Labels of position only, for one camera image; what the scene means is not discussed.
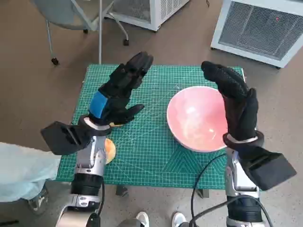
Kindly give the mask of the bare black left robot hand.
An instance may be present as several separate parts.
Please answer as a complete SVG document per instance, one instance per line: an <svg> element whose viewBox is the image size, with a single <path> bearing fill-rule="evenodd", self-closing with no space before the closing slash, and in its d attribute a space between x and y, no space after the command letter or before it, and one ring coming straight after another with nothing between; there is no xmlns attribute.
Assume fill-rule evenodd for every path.
<svg viewBox="0 0 303 227"><path fill-rule="evenodd" d="M143 108L136 104L126 108L132 91L137 89L153 63L153 56L140 52L127 63L121 63L94 94L89 106L89 118L98 125L125 125Z"/></svg>

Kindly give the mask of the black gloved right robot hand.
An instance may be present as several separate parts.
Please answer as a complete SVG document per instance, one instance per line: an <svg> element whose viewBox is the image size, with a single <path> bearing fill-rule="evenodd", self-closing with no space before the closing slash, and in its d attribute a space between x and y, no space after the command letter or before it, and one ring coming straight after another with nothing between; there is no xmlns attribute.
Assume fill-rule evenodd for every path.
<svg viewBox="0 0 303 227"><path fill-rule="evenodd" d="M228 135L237 141L257 137L257 93L235 70L210 61L201 64L205 79L216 83L224 101Z"/></svg>

